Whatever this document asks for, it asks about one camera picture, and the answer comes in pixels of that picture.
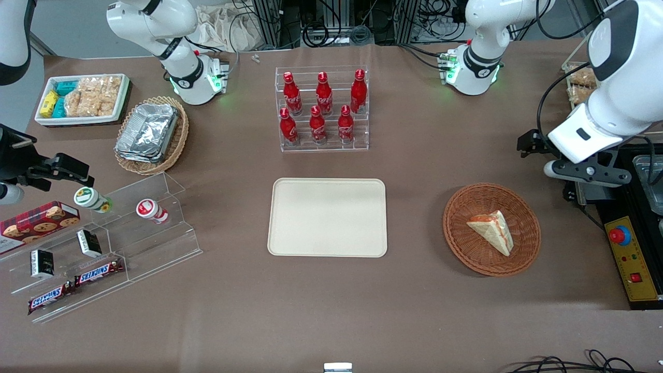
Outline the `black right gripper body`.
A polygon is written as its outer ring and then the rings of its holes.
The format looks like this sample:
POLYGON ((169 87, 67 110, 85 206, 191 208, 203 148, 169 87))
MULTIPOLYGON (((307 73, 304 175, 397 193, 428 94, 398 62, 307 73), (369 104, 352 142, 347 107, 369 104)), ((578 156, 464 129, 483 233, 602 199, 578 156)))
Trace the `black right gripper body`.
POLYGON ((1 179, 16 179, 38 165, 36 139, 3 124, 1 129, 1 179))

